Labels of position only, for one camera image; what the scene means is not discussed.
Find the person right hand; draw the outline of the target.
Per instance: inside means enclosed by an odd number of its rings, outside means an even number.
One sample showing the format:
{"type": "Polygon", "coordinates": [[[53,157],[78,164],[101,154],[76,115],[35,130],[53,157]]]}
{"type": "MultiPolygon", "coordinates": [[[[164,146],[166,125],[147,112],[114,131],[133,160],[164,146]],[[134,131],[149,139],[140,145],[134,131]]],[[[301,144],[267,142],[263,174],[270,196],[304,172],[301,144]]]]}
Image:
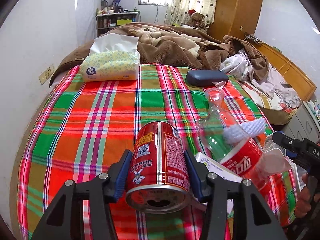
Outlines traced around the person right hand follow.
{"type": "Polygon", "coordinates": [[[297,218],[304,217],[311,210],[311,205],[309,203],[310,197],[310,191],[305,185],[301,190],[296,202],[295,216],[297,218]]]}

